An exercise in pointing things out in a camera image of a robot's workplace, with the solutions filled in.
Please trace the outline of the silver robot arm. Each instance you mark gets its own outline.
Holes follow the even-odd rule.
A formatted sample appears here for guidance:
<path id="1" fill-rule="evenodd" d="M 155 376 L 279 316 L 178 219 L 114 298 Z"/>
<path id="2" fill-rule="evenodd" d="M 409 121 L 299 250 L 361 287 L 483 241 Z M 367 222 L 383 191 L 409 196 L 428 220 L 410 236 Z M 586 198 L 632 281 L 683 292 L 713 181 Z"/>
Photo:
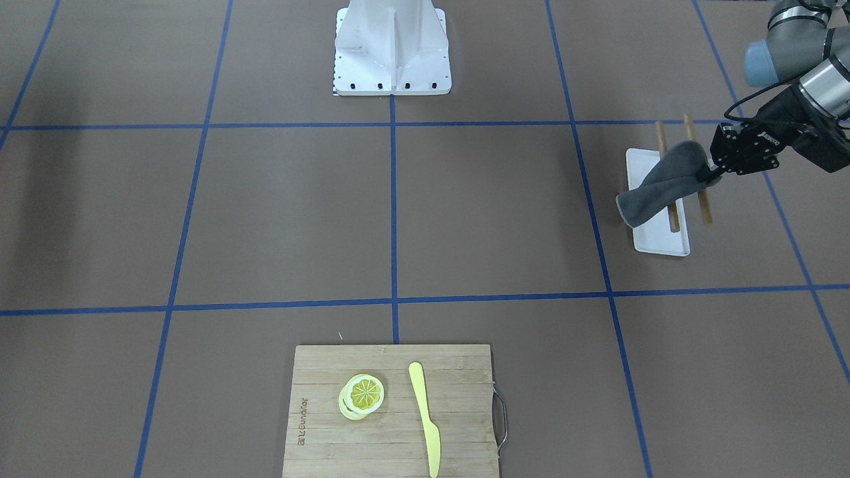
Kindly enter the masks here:
<path id="1" fill-rule="evenodd" d="M 723 173 L 750 175 L 778 167 L 777 155 L 792 148 L 828 173 L 848 166 L 848 27 L 829 27 L 835 1 L 778 1 L 765 39 L 744 55 L 746 81 L 764 94 L 782 90 L 751 118 L 725 113 L 711 142 L 715 168 L 697 179 L 711 183 Z"/>

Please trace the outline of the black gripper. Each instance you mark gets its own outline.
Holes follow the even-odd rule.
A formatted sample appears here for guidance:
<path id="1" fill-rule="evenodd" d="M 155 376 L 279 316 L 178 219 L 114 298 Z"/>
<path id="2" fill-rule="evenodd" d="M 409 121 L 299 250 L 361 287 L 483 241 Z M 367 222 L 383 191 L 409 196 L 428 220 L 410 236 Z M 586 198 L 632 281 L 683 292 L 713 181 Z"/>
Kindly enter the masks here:
<path id="1" fill-rule="evenodd" d="M 839 119 L 823 112 L 800 86 L 791 85 L 755 117 L 717 126 L 709 148 L 717 167 L 701 167 L 701 184 L 712 187 L 723 173 L 776 169 L 777 155 L 787 147 L 827 173 L 848 167 L 848 138 Z"/>

